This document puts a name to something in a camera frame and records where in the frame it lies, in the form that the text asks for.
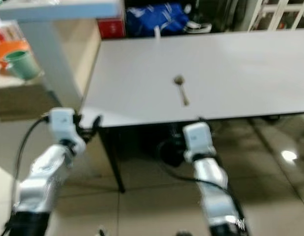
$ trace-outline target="blue bag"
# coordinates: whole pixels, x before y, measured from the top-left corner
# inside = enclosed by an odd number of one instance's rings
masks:
[[[133,36],[154,36],[157,26],[161,35],[181,34],[189,21],[179,3],[131,7],[126,15],[127,29]]]

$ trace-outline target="green cup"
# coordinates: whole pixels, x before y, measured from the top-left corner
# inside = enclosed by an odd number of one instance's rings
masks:
[[[11,74],[24,80],[30,80],[41,72],[39,65],[29,51],[14,51],[5,55],[8,63],[5,68]]]

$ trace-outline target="white cabinet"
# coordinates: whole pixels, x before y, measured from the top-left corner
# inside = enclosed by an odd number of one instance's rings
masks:
[[[258,0],[248,30],[294,30],[304,16],[304,0]]]

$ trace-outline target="red box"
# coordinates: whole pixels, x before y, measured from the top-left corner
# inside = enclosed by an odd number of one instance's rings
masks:
[[[126,36],[123,18],[107,18],[97,20],[102,38],[123,38]]]

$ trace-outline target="black cable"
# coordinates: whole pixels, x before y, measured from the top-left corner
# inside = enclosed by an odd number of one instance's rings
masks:
[[[31,125],[31,127],[27,130],[26,134],[24,135],[24,137],[21,141],[21,144],[19,146],[19,149],[18,149],[18,152],[16,155],[16,159],[15,159],[15,163],[14,163],[14,177],[13,177],[13,182],[12,182],[12,187],[11,187],[10,218],[9,218],[9,221],[6,223],[5,229],[4,229],[3,233],[1,234],[1,236],[4,236],[10,230],[11,220],[14,215],[13,207],[14,207],[14,201],[15,201],[15,195],[16,195],[16,187],[17,187],[17,181],[19,178],[20,165],[21,165],[22,154],[23,154],[23,151],[25,148],[25,144],[26,144],[30,134],[35,129],[35,127],[38,126],[43,121],[48,121],[47,115],[42,116],[41,118],[39,118],[37,121],[35,121]]]
[[[178,174],[176,174],[175,172],[171,171],[167,166],[166,164],[164,163],[164,161],[162,160],[161,156],[160,156],[160,153],[161,153],[161,149],[163,148],[163,146],[165,144],[167,144],[168,142],[171,142],[172,140],[169,139],[169,140],[165,140],[163,142],[161,142],[158,146],[157,146],[157,149],[156,149],[156,156],[158,158],[158,161],[157,163],[159,164],[160,168],[166,172],[168,175],[170,175],[171,177],[173,178],[176,178],[176,179],[179,179],[179,180],[183,180],[183,181],[189,181],[189,182],[201,182],[201,183],[204,183],[206,185],[210,185],[212,187],[215,187],[221,191],[223,191],[224,193],[226,193],[227,195],[231,196],[232,198],[233,195],[225,188],[221,187],[220,185],[216,184],[216,183],[213,183],[213,182],[210,182],[210,181],[206,181],[206,180],[202,180],[202,179],[198,179],[198,178],[192,178],[192,177],[185,177],[185,176],[180,176]]]

